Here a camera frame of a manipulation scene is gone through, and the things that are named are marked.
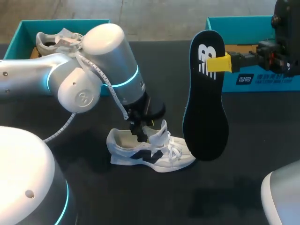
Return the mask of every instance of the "white cable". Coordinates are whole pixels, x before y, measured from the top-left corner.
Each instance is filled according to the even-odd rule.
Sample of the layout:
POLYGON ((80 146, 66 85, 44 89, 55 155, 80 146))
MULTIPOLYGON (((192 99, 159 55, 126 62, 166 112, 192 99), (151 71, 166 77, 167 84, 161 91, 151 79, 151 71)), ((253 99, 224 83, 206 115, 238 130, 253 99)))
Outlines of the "white cable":
POLYGON ((93 62, 91 62, 90 60, 88 60, 87 58, 83 57, 80 53, 76 53, 77 59, 81 59, 83 62, 87 63, 88 65, 90 65, 94 70, 97 71, 97 73, 101 76, 101 78, 103 79, 103 81, 106 83, 110 93, 112 94, 112 97, 114 99, 114 101, 116 102, 117 106, 120 108, 120 110, 122 111, 124 120, 128 120, 128 114, 127 111, 125 110, 124 106, 121 104, 120 100, 118 99, 118 96, 116 94, 116 92, 113 89, 112 84, 109 82, 108 78, 106 77, 106 75, 102 72, 101 69, 99 69, 98 66, 96 66, 93 62))
POLYGON ((67 122, 65 123, 64 126, 62 126, 61 129, 59 129, 55 134, 51 135, 50 137, 44 139, 43 141, 45 143, 48 143, 49 141, 53 140, 54 138, 56 138, 58 135, 60 135, 72 122, 72 120, 74 119, 74 117, 76 116, 76 113, 72 113, 72 115, 70 116, 70 118, 67 120, 67 122))

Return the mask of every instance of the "shoe tongue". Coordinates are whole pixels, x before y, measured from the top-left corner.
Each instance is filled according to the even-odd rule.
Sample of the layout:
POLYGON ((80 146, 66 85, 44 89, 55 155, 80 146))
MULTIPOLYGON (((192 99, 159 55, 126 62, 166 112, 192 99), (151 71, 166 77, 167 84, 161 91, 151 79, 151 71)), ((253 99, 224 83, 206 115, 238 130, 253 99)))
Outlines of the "shoe tongue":
POLYGON ((167 122, 163 120, 161 123, 161 129, 156 134, 149 136, 149 143, 155 146, 164 146, 168 141, 167 122))
POLYGON ((73 39, 73 33, 65 28, 59 32, 55 37, 55 43, 58 44, 61 40, 63 40, 65 45, 70 44, 78 44, 80 41, 73 39))

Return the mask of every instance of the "teal box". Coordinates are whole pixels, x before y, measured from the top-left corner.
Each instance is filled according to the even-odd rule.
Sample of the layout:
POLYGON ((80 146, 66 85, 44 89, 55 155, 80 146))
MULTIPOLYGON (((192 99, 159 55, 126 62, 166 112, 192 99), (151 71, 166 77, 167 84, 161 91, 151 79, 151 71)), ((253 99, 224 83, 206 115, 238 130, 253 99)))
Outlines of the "teal box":
MULTIPOLYGON (((206 30, 215 30, 225 45, 256 45, 274 39, 271 16, 208 17, 206 30)), ((238 73, 225 73, 223 92, 295 91, 300 90, 300 76, 284 78, 259 66, 241 68, 238 73)))
MULTIPOLYGON (((43 32, 46 34, 57 34, 63 28, 72 32, 85 35, 92 28, 109 23, 108 19, 98 20, 23 20, 10 42, 5 60, 29 59, 33 48, 36 46, 36 34, 43 32)), ((102 87, 101 95, 108 95, 106 87, 102 87)))

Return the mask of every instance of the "concrete floor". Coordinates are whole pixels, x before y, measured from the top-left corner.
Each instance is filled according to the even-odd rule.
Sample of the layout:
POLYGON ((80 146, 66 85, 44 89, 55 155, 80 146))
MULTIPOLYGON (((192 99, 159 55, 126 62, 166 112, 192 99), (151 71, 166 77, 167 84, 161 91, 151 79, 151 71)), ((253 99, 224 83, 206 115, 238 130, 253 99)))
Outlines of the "concrete floor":
POLYGON ((0 0, 0 43, 21 20, 111 19, 128 40, 191 39, 208 16, 272 15, 276 0, 0 0))

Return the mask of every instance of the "black shoe logo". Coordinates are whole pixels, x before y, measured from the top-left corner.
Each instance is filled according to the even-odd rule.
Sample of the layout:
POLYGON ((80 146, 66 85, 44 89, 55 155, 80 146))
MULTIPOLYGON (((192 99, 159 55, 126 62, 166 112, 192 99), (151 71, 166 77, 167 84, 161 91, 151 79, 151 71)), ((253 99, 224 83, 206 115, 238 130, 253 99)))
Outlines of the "black shoe logo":
POLYGON ((162 156, 163 153, 161 150, 158 150, 151 156, 152 151, 151 150, 140 150, 137 153, 135 153, 132 157, 132 159, 140 159, 142 158, 143 161, 155 164, 162 156))

